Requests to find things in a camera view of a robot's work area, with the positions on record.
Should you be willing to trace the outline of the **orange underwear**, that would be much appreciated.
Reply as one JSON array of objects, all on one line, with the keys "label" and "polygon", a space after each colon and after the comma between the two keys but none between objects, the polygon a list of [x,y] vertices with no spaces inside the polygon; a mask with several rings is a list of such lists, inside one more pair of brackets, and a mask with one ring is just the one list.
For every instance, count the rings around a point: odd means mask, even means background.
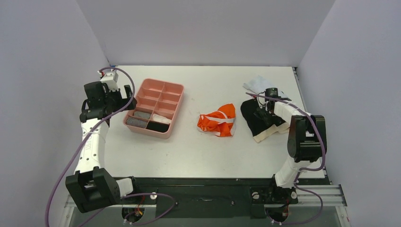
[{"label": "orange underwear", "polygon": [[225,104],[209,114],[200,114],[197,128],[218,137],[232,137],[236,130],[236,113],[233,104]]}]

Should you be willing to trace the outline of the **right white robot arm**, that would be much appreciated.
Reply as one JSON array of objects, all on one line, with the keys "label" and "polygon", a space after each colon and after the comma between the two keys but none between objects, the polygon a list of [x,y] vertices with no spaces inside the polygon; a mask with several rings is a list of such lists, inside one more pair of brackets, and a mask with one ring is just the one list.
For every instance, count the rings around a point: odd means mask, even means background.
[{"label": "right white robot arm", "polygon": [[270,203],[288,204],[296,199],[295,185],[303,172],[316,172],[324,167],[327,153],[326,124],[322,115],[313,115],[296,106],[291,99],[279,96],[272,87],[254,95],[265,103],[257,115],[266,123],[287,123],[288,156],[281,169],[273,175],[267,188]]}]

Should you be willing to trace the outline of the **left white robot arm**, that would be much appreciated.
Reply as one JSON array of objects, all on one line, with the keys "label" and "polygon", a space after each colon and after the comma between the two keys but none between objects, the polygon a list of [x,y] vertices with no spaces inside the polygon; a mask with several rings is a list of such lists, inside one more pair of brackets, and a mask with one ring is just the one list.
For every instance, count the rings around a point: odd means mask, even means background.
[{"label": "left white robot arm", "polygon": [[131,87],[124,86],[126,98],[115,82],[91,82],[84,85],[87,95],[79,119],[82,143],[78,147],[78,163],[66,177],[66,188],[82,213],[116,205],[124,198],[128,203],[140,200],[141,190],[133,177],[117,179],[104,168],[105,141],[110,128],[110,115],[133,110],[137,101]]}]

